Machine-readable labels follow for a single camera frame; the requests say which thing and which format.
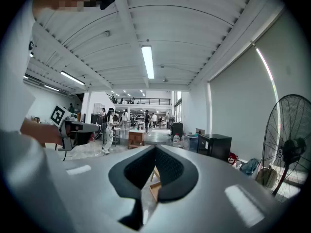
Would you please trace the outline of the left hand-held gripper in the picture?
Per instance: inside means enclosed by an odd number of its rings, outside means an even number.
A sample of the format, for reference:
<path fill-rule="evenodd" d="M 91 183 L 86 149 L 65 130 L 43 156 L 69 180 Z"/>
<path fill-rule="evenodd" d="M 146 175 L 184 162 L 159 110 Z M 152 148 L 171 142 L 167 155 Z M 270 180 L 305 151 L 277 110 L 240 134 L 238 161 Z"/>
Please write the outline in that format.
<path fill-rule="evenodd" d="M 76 146 L 87 144 L 91 135 L 101 129 L 98 124 L 79 122 L 76 114 L 69 112 L 59 104 L 53 109 L 50 120 L 59 129 L 62 137 L 62 151 L 71 151 Z"/>

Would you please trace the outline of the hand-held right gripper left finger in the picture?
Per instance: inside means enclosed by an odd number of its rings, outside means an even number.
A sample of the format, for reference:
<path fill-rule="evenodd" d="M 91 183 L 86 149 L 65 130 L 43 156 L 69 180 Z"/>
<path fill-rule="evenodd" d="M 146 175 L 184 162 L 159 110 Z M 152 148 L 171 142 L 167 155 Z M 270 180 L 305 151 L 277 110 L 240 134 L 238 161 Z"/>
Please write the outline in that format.
<path fill-rule="evenodd" d="M 149 190 L 153 176 L 151 171 L 138 174 L 139 177 L 147 176 L 138 191 L 138 206 L 135 206 L 134 199 L 120 197 L 108 176 L 114 165 L 149 148 L 147 145 L 105 156 L 67 161 L 61 161 L 56 151 L 45 150 L 52 178 L 70 208 L 70 215 L 77 222 L 79 233 L 133 233 L 131 227 L 120 222 L 122 218 L 138 213 L 142 224 L 151 218 L 156 209 L 156 200 Z"/>

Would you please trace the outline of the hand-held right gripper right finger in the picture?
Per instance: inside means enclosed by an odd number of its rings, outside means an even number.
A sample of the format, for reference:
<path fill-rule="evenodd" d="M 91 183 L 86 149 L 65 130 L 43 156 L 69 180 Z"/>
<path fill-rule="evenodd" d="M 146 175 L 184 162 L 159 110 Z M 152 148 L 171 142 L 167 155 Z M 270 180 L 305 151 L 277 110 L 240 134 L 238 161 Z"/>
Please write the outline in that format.
<path fill-rule="evenodd" d="M 184 198 L 158 203 L 147 233 L 266 233 L 282 205 L 261 185 L 230 164 L 166 146 L 198 170 L 196 186 Z"/>

